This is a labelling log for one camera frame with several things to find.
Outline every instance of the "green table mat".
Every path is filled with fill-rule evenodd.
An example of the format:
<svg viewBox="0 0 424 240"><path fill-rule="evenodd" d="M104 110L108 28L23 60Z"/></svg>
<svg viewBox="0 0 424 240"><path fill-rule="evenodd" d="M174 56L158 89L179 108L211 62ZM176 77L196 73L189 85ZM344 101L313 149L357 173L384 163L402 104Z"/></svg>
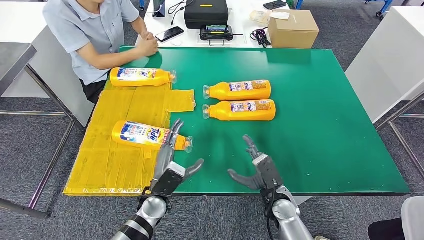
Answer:
<svg viewBox="0 0 424 240"><path fill-rule="evenodd" d="M173 89L194 89L193 112L172 113L193 136L193 152L175 153L184 167L203 168L181 194L249 194L227 169L255 173L242 136L275 161L284 184L298 195L404 194L409 189L331 50L284 48L160 48L126 67L176 70ZM269 80L277 112L272 121L204 120L203 86Z"/></svg>

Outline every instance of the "man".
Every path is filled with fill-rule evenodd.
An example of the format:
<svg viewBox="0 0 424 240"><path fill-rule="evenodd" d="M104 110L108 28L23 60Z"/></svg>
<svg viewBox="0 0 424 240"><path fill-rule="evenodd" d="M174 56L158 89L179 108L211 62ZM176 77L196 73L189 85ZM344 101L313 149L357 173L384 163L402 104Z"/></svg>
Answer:
<svg viewBox="0 0 424 240"><path fill-rule="evenodd" d="M154 55L158 43L147 31L140 12L130 0L49 0L43 15L51 32L71 55L87 99L96 104L111 68ZM142 41L128 51L124 45L124 22Z"/></svg>

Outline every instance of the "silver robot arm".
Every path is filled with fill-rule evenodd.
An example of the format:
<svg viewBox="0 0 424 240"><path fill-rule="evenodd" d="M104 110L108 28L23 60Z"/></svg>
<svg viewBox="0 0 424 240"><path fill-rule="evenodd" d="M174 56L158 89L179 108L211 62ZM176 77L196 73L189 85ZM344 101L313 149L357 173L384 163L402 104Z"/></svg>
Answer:
<svg viewBox="0 0 424 240"><path fill-rule="evenodd" d="M270 220L273 220L279 230L280 240L314 240L300 218L301 211L292 193L283 185L273 159L259 152L249 136L244 135L243 139L248 145L246 151L253 159L256 174L250 177L241 176L232 169L228 173L236 182L250 189L260 190L265 204L269 237L273 239L270 229Z"/></svg>
<svg viewBox="0 0 424 240"><path fill-rule="evenodd" d="M156 226L170 209L170 199L177 187L197 173L204 160L187 169L174 162L175 143L183 122L177 119L156 157L150 187L143 191L138 212L128 220L112 240L150 240Z"/></svg>

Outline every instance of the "shirt collar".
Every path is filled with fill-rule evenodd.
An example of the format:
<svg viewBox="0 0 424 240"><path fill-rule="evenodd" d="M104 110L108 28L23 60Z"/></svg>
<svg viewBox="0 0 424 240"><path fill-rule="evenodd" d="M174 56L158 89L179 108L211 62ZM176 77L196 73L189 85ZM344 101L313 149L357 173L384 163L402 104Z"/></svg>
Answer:
<svg viewBox="0 0 424 240"><path fill-rule="evenodd" d="M77 0L68 0L68 2L69 2L69 5L72 7L72 9L76 12L76 14L78 14L81 21L85 21L87 19L95 19L95 18L100 17L99 14L95 14L95 13L87 11L85 8L83 8L83 6L81 6L77 2Z"/></svg>

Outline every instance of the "tide detergent bottle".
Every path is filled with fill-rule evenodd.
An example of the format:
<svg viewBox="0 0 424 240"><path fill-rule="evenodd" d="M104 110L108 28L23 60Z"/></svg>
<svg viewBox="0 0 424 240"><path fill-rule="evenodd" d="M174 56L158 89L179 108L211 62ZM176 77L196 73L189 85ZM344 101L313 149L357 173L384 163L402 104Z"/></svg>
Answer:
<svg viewBox="0 0 424 240"><path fill-rule="evenodd" d="M119 144L159 150L161 145L167 140L169 133L169 129L121 120L113 127L112 139ZM184 150L190 153L192 149L193 138L191 136L177 136L175 150Z"/></svg>
<svg viewBox="0 0 424 240"><path fill-rule="evenodd" d="M159 68L115 67L110 71L110 82L115 87L162 86L176 83L177 75L173 71Z"/></svg>
<svg viewBox="0 0 424 240"><path fill-rule="evenodd" d="M221 101L203 105L203 118L221 121L271 121L276 116L273 100Z"/></svg>
<svg viewBox="0 0 424 240"><path fill-rule="evenodd" d="M204 99L223 100L260 100L271 95L271 84L268 80L220 82L215 86L204 86Z"/></svg>

